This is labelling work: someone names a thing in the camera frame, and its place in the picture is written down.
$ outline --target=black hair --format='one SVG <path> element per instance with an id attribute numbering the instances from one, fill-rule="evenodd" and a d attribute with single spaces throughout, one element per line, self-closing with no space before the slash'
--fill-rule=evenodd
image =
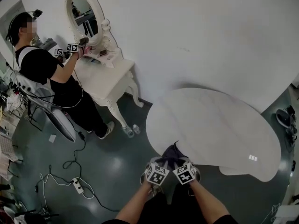
<path id="1" fill-rule="evenodd" d="M 19 42 L 19 30 L 20 28 L 26 28 L 28 22 L 33 22 L 32 16 L 28 13 L 20 13 L 10 23 L 6 40 L 9 40 L 13 46 Z"/>

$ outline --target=extension cord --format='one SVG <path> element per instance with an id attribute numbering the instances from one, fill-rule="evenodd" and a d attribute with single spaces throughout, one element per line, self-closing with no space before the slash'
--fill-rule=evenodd
<path id="1" fill-rule="evenodd" d="M 79 183 L 79 180 L 78 180 L 77 178 L 73 178 L 73 179 L 72 179 L 72 183 L 74 184 L 75 189 L 77 190 L 77 192 L 78 192 L 79 194 L 84 193 L 84 190 L 83 190 L 83 188 L 82 188 L 82 186 L 81 186 L 81 184 Z"/>

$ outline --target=white marker cube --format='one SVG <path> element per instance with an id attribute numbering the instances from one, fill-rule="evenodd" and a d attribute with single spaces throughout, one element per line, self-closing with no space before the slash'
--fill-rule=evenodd
<path id="1" fill-rule="evenodd" d="M 67 44 L 66 50 L 69 52 L 78 52 L 78 44 Z"/>
<path id="2" fill-rule="evenodd" d="M 185 184 L 195 179 L 196 169 L 191 163 L 187 163 L 184 166 L 173 170 L 173 173 L 177 176 L 177 179 L 181 184 Z"/>
<path id="3" fill-rule="evenodd" d="M 55 56 L 62 56 L 62 53 L 63 53 L 63 49 L 55 49 L 54 50 L 54 55 Z"/>
<path id="4" fill-rule="evenodd" d="M 149 168 L 145 170 L 144 173 L 148 182 L 161 186 L 166 176 L 168 175 L 169 170 L 151 163 Z"/>

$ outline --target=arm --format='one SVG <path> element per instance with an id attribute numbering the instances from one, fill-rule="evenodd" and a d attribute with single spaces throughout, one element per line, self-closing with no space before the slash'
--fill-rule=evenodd
<path id="1" fill-rule="evenodd" d="M 71 77 L 75 69 L 75 65 L 78 60 L 78 57 L 79 57 L 78 52 L 73 53 L 69 61 L 64 67 L 61 67 L 59 65 L 57 66 L 56 71 L 54 72 L 53 76 L 50 79 L 58 83 L 66 83 Z"/>
<path id="2" fill-rule="evenodd" d="M 117 214 L 115 219 L 136 224 L 140 218 L 144 204 L 149 195 L 151 185 L 145 180 L 139 190 L 125 205 L 125 207 Z"/>
<path id="3" fill-rule="evenodd" d="M 213 224 L 220 217 L 229 215 L 226 207 L 216 197 L 209 193 L 196 180 L 190 182 L 202 214 L 208 224 Z"/>

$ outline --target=white backpack strap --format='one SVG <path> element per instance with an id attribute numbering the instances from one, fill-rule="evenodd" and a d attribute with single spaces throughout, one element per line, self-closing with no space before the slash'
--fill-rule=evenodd
<path id="1" fill-rule="evenodd" d="M 26 47 L 24 48 L 20 55 L 19 55 L 19 59 L 18 59 L 18 65 L 19 65 L 19 69 L 21 69 L 21 65 L 22 65 L 22 61 L 25 57 L 25 55 L 27 55 L 29 52 L 31 52 L 32 50 L 36 50 L 36 49 L 41 49 L 41 48 L 38 48 L 38 47 Z"/>

